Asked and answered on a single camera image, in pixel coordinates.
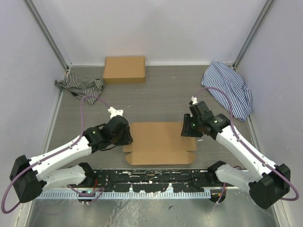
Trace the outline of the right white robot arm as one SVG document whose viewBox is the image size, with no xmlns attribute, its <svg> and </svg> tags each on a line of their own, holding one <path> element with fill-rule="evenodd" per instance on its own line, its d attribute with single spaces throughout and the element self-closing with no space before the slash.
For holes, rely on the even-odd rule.
<svg viewBox="0 0 303 227">
<path fill-rule="evenodd" d="M 291 170 L 277 165 L 251 145 L 223 114 L 214 115 L 204 101 L 195 97 L 189 103 L 190 113 L 184 115 L 183 137 L 200 138 L 204 135 L 226 147 L 246 168 L 239 170 L 223 161 L 210 166 L 208 181 L 212 186 L 231 184 L 248 192 L 252 200 L 266 210 L 290 191 L 287 181 Z"/>
</svg>

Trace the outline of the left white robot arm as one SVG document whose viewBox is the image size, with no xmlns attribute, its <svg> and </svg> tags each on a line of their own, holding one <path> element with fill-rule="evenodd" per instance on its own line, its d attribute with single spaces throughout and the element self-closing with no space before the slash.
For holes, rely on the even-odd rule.
<svg viewBox="0 0 303 227">
<path fill-rule="evenodd" d="M 110 150 L 133 142 L 127 119 L 117 115 L 108 123 L 89 127 L 71 142 L 43 155 L 16 158 L 9 178 L 20 203 L 37 198 L 42 192 L 64 184 L 89 188 L 95 174 L 88 163 L 64 169 L 63 166 L 97 151 Z"/>
</svg>

